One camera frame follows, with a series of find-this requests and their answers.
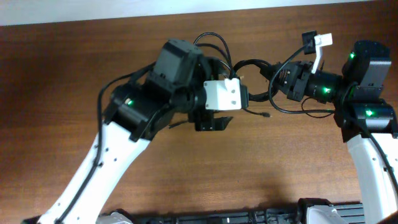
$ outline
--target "green light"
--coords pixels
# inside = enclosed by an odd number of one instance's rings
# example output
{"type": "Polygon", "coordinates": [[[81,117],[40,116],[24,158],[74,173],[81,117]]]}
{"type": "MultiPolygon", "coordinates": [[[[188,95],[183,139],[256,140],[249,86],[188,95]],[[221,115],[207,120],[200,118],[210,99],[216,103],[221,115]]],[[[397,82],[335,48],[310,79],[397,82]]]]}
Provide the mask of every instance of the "green light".
{"type": "Polygon", "coordinates": [[[368,116],[372,116],[373,115],[373,111],[371,111],[371,110],[367,110],[367,111],[365,111],[365,113],[368,116]]]}
{"type": "Polygon", "coordinates": [[[325,93],[330,93],[331,89],[324,87],[324,88],[323,88],[323,91],[324,91],[325,93]]]}

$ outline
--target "white plastic part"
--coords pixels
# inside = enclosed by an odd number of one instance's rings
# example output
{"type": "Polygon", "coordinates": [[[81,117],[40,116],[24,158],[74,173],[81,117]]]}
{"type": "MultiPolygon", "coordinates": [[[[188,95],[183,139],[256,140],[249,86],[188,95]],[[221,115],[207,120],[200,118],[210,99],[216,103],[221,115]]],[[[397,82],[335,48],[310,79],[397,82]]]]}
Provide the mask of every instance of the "white plastic part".
{"type": "Polygon", "coordinates": [[[347,224],[333,206],[315,205],[307,209],[307,224],[347,224]]]}
{"type": "MultiPolygon", "coordinates": [[[[96,169],[75,206],[64,219],[64,224],[95,223],[119,179],[133,160],[150,143],[150,141],[145,139],[134,142],[129,139],[130,134],[129,131],[114,122],[109,125],[103,125],[103,147],[99,162],[102,163],[102,166],[96,169]]],[[[40,217],[39,223],[54,224],[54,220],[59,218],[68,207],[93,165],[97,143],[98,135],[61,197],[50,210],[40,217]]]]}
{"type": "Polygon", "coordinates": [[[331,34],[323,34],[316,35],[315,39],[315,51],[317,53],[317,57],[312,65],[311,73],[315,74],[318,69],[319,63],[322,59],[322,47],[333,44],[333,39],[331,38],[331,34]]]}
{"type": "MultiPolygon", "coordinates": [[[[387,155],[387,160],[398,172],[398,139],[391,134],[373,134],[380,147],[387,155]]],[[[354,160],[361,188],[362,203],[367,224],[378,223],[397,210],[397,195],[392,187],[389,174],[373,142],[357,135],[347,142],[347,147],[354,160]]]]}
{"type": "Polygon", "coordinates": [[[205,81],[206,110],[240,110],[241,85],[238,78],[205,81]]]}

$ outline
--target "table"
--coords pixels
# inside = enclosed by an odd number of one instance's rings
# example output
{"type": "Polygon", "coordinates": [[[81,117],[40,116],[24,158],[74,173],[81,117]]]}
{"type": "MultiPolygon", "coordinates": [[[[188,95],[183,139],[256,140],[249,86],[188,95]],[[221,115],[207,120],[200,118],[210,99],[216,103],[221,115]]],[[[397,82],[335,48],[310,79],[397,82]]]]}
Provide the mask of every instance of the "table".
{"type": "MultiPolygon", "coordinates": [[[[50,208],[94,140],[100,88],[154,61],[168,38],[193,41],[213,31],[227,41],[234,63],[276,63],[301,46],[301,33],[331,32],[324,70],[339,74],[357,40],[377,40],[391,48],[393,64],[382,97],[398,111],[397,8],[394,1],[377,1],[0,27],[0,222],[17,223],[50,208]]],[[[222,46],[212,37],[203,41],[222,46]]],[[[267,89],[254,67],[238,75],[252,93],[267,89]]],[[[281,93],[275,102],[300,109],[281,93]]],[[[331,106],[309,101],[305,107],[331,106]]],[[[103,211],[191,213],[276,207],[300,197],[360,200],[332,117],[282,114],[268,102],[249,108],[272,117],[233,111],[224,113],[234,116],[225,131],[198,133],[192,124],[162,130],[103,211]]]]}

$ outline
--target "robotic hand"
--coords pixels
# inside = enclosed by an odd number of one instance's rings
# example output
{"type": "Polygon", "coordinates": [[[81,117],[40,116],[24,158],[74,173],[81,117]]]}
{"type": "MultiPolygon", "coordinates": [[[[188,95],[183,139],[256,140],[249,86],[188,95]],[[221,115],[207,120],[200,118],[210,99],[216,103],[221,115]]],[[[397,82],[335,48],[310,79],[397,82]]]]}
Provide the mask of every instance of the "robotic hand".
{"type": "MultiPolygon", "coordinates": [[[[336,123],[342,130],[344,142],[348,143],[358,171],[367,222],[382,220],[397,210],[398,201],[398,185],[393,173],[398,166],[390,165],[394,158],[398,158],[398,153],[393,150],[398,137],[397,120],[392,107],[379,99],[382,83],[391,65],[389,49],[377,42],[357,42],[343,67],[343,76],[339,76],[324,72],[322,68],[317,69],[322,47],[330,44],[331,34],[309,32],[303,34],[303,47],[284,63],[271,65],[252,59],[232,67],[228,47],[218,34],[204,33],[194,44],[169,40],[156,63],[120,77],[100,91],[98,135],[87,157],[51,209],[29,221],[95,223],[126,169],[157,132],[169,125],[174,113],[188,114],[188,122],[194,123],[197,131],[222,131],[232,117],[215,118],[216,111],[248,111],[249,101],[266,100],[270,100],[283,113],[335,114],[336,123]],[[217,46],[198,44],[204,35],[219,37],[227,54],[217,46]],[[219,50],[227,63],[205,57],[198,47],[219,50]],[[303,50],[306,54],[317,53],[315,63],[290,62],[303,50]],[[269,91],[252,95],[241,84],[236,71],[248,64],[257,65],[262,76],[270,80],[269,91]],[[146,73],[144,84],[138,84],[137,80],[146,73]],[[219,74],[228,75],[219,80],[219,74]],[[102,113],[103,92],[112,83],[125,78],[129,81],[115,88],[110,104],[102,113]],[[295,101],[301,101],[306,95],[320,103],[331,102],[336,110],[284,110],[272,100],[278,90],[295,101]]],[[[254,114],[266,116],[266,113],[254,114]]],[[[324,214],[321,217],[326,221],[330,220],[327,212],[331,211],[319,206],[323,205],[302,204],[305,209],[301,212],[300,222],[314,222],[314,214],[319,217],[320,213],[324,214]]],[[[337,216],[330,223],[344,222],[337,216]]]]}

